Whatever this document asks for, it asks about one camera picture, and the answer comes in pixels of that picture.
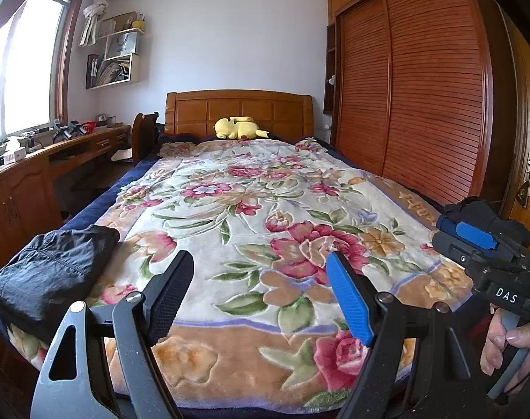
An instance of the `drawer handle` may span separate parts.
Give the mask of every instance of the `drawer handle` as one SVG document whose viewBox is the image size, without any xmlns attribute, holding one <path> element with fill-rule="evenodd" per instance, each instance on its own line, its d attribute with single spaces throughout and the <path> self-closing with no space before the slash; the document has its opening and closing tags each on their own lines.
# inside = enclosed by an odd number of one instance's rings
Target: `drawer handle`
<svg viewBox="0 0 530 419">
<path fill-rule="evenodd" d="M 1 204 L 5 208 L 5 215 L 7 216 L 7 223 L 11 223 L 11 214 L 9 214 L 9 208 L 7 208 L 7 203 L 2 201 Z"/>
<path fill-rule="evenodd" d="M 9 203 L 11 203 L 11 207 L 13 208 L 13 217 L 17 217 L 17 208 L 15 206 L 15 203 L 13 202 L 13 197 L 9 197 Z"/>
</svg>

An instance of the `floral blanket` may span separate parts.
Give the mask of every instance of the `floral blanket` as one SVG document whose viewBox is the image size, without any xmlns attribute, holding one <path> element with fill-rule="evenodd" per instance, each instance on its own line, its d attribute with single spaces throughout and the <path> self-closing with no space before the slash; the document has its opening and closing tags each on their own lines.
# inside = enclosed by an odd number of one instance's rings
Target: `floral blanket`
<svg viewBox="0 0 530 419">
<path fill-rule="evenodd" d="M 470 296 L 470 279 L 430 245 L 437 212 L 312 138 L 296 146 L 165 144 L 160 154 L 97 222 L 117 228 L 122 242 L 87 301 L 117 303 L 164 272 L 178 250 L 193 255 L 175 324 L 153 348 L 180 407 L 340 407 L 367 348 L 348 331 L 329 287 L 333 250 L 404 303 L 456 309 Z M 40 365 L 45 345 L 10 331 Z M 114 387 L 126 392 L 113 341 L 106 350 Z M 413 351 L 406 341 L 399 376 Z"/>
</svg>

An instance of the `yellow plush toy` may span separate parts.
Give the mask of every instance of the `yellow plush toy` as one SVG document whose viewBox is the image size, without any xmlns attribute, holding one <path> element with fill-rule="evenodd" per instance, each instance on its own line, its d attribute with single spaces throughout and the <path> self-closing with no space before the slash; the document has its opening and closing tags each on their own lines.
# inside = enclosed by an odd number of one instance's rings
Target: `yellow plush toy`
<svg viewBox="0 0 530 419">
<path fill-rule="evenodd" d="M 215 131 L 218 138 L 228 137 L 231 140 L 251 140 L 256 136 L 268 138 L 268 132 L 260 131 L 251 117 L 222 118 L 216 122 Z"/>
</svg>

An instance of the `white wall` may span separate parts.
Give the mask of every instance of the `white wall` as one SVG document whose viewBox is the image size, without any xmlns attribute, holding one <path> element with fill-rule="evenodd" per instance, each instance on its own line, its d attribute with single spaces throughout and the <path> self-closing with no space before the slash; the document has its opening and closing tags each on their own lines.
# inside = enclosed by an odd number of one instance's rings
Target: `white wall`
<svg viewBox="0 0 530 419">
<path fill-rule="evenodd" d="M 69 121 L 92 121 L 99 112 L 98 93 L 84 88 L 87 69 L 87 57 L 97 50 L 97 46 L 79 47 L 85 18 L 83 9 L 93 4 L 93 0 L 83 0 L 81 12 L 73 35 L 73 45 L 69 58 L 69 79 L 67 85 L 67 116 Z"/>
<path fill-rule="evenodd" d="M 330 123 L 323 115 L 326 0 L 112 0 L 110 5 L 109 15 L 135 10 L 147 17 L 141 80 L 88 91 L 88 97 L 98 93 L 97 113 L 131 123 L 139 112 L 158 111 L 163 122 L 170 91 L 273 90 L 311 94 L 316 135 L 327 136 L 319 132 Z"/>
</svg>

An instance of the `wooden slat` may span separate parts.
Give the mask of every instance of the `wooden slat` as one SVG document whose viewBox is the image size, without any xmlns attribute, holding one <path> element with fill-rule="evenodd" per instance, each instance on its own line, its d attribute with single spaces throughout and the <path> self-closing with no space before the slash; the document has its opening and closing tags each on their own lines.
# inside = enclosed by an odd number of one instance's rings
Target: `wooden slat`
<svg viewBox="0 0 530 419">
<path fill-rule="evenodd" d="M 337 147 L 380 174 L 387 135 L 389 33 L 381 0 L 342 17 L 343 75 Z"/>
<path fill-rule="evenodd" d="M 446 204 L 468 196 L 482 127 L 469 0 L 387 0 L 392 104 L 383 175 Z"/>
</svg>

